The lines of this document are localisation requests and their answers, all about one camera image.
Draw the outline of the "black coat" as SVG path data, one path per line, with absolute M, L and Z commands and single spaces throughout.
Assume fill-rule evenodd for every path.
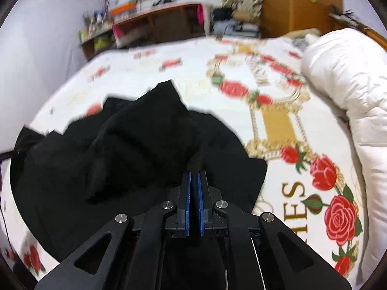
M 172 82 L 108 98 L 64 133 L 24 128 L 10 186 L 26 225 L 58 266 L 38 289 L 262 289 L 252 210 L 267 162 L 210 114 L 188 110 Z M 213 223 L 199 232 L 197 175 Z M 177 228 L 192 173 L 190 231 Z

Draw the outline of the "pile of clothes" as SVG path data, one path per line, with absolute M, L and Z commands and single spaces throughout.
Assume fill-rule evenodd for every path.
M 210 14 L 210 28 L 213 35 L 259 38 L 259 24 L 233 17 L 232 8 L 214 8 Z

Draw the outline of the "rose print bed sheet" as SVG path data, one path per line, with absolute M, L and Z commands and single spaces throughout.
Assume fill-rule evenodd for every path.
M 267 162 L 252 213 L 273 213 L 359 288 L 366 280 L 361 265 L 369 233 L 361 167 L 344 117 L 302 74 L 303 55 L 287 38 L 203 37 L 109 51 L 59 88 L 18 137 L 24 128 L 62 134 L 99 113 L 108 98 L 134 101 L 172 82 L 188 110 L 214 116 L 251 158 Z M 7 255 L 19 258 L 36 280 L 58 264 L 22 219 L 10 166 L 1 192 L 1 232 L 9 239 Z

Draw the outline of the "wooden desk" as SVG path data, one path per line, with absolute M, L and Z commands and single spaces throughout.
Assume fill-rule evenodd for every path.
M 183 41 L 211 33 L 204 3 L 168 3 L 129 15 L 113 25 L 118 49 Z

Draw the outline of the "wooden shelf with items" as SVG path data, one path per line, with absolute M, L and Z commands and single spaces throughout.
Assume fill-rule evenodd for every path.
M 101 11 L 83 15 L 85 28 L 78 31 L 80 47 L 87 61 L 96 55 L 116 48 L 113 24 Z

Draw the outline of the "white folded duvet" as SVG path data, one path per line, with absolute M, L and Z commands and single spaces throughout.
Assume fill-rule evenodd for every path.
M 386 51 L 354 29 L 319 37 L 302 73 L 346 111 L 365 181 L 369 239 L 361 271 L 369 278 L 386 251 Z

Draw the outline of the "orange storage box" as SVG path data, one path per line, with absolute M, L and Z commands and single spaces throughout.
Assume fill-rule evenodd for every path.
M 112 8 L 111 15 L 118 16 L 118 15 L 121 15 L 123 13 L 133 13 L 136 11 L 136 4 L 137 4 L 137 1 L 129 1 L 127 3 L 120 5 L 120 6 L 116 6 L 116 7 Z

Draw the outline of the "orange wooden wardrobe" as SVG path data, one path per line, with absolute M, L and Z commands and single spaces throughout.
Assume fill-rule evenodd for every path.
M 290 31 L 317 28 L 325 34 L 333 30 L 329 13 L 342 8 L 342 0 L 264 0 L 260 15 L 263 38 L 280 37 Z

